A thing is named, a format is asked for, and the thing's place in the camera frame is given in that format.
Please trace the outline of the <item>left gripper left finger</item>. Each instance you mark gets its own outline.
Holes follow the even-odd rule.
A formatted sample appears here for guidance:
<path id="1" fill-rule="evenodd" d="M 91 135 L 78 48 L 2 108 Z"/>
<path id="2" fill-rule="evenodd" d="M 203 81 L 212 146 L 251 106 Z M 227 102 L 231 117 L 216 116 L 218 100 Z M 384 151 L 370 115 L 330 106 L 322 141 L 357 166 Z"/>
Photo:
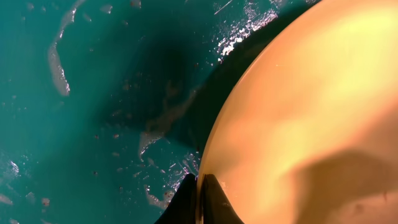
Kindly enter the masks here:
<path id="1" fill-rule="evenodd" d="M 195 224 L 196 200 L 196 176 L 187 174 L 169 206 L 155 224 Z"/>

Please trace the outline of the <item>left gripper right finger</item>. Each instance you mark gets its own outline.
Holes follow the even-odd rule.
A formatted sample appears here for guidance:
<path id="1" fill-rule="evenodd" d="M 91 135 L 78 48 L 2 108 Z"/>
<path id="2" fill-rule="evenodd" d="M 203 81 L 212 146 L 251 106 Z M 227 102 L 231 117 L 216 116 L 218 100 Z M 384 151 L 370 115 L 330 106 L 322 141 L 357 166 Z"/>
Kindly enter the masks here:
<path id="1" fill-rule="evenodd" d="M 201 187 L 204 224 L 243 224 L 213 174 L 206 174 Z"/>

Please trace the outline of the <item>yellow plate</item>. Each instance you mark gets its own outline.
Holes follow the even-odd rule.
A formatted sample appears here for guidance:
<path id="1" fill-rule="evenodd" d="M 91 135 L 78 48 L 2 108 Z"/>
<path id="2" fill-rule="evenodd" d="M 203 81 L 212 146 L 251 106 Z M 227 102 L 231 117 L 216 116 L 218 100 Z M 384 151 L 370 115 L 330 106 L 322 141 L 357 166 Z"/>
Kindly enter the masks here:
<path id="1" fill-rule="evenodd" d="M 244 223 L 397 222 L 397 1 L 321 1 L 253 61 L 207 140 Z"/>

